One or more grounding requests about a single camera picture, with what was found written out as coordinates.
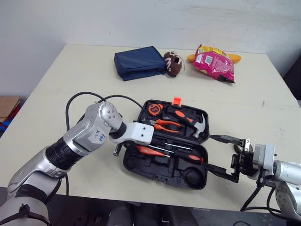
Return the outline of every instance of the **pink snack bag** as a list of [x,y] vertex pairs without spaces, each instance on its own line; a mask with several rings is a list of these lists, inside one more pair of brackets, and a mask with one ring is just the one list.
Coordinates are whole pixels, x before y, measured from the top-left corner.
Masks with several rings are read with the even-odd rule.
[[218,81],[234,83],[233,61],[218,48],[200,45],[194,55],[193,66]]

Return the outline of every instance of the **cardboard box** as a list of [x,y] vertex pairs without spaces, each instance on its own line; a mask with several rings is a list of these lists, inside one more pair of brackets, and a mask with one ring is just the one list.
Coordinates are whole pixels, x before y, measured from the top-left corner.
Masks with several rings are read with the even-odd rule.
[[0,97],[0,122],[4,122],[19,104],[19,97]]

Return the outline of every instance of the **orange pliers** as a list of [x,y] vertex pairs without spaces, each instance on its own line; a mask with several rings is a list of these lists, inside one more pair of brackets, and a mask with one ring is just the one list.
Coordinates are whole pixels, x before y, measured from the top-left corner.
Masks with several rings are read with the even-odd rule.
[[160,129],[160,130],[164,130],[164,131],[168,131],[168,132],[172,132],[172,133],[178,133],[179,131],[177,130],[172,130],[172,129],[166,129],[163,126],[166,125],[175,125],[177,127],[181,127],[181,125],[179,123],[176,123],[174,121],[166,121],[166,120],[161,120],[161,119],[157,119],[157,120],[150,120],[150,124],[152,126],[155,127],[155,129]]

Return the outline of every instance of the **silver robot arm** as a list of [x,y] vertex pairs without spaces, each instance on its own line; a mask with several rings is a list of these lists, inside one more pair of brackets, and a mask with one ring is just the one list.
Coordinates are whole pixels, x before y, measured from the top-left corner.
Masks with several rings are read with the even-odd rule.
[[234,144],[236,152],[232,156],[231,168],[234,172],[231,175],[226,173],[226,169],[214,165],[209,165],[207,168],[210,172],[235,183],[238,183],[240,173],[256,180],[256,190],[246,200],[240,211],[247,209],[261,187],[270,186],[272,190],[269,197],[275,190],[281,214],[273,213],[268,207],[267,209],[276,217],[301,222],[301,163],[274,160],[276,154],[275,146],[272,144],[255,145],[253,149],[250,139],[228,135],[211,135],[210,138],[222,143]]
[[153,132],[152,126],[123,121],[110,102],[90,105],[82,121],[14,174],[8,185],[7,201],[0,208],[0,225],[50,225],[45,204],[78,160],[99,149],[107,137],[117,144],[134,141],[148,145]]
[[272,144],[256,145],[253,167],[266,170],[269,181],[275,183],[276,201],[282,216],[301,222],[301,163],[274,160]]

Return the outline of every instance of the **navy blue bag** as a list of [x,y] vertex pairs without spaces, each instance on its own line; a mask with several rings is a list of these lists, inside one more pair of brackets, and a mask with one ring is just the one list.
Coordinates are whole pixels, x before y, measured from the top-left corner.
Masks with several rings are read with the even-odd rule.
[[155,47],[115,53],[114,63],[123,81],[166,73],[166,63]]

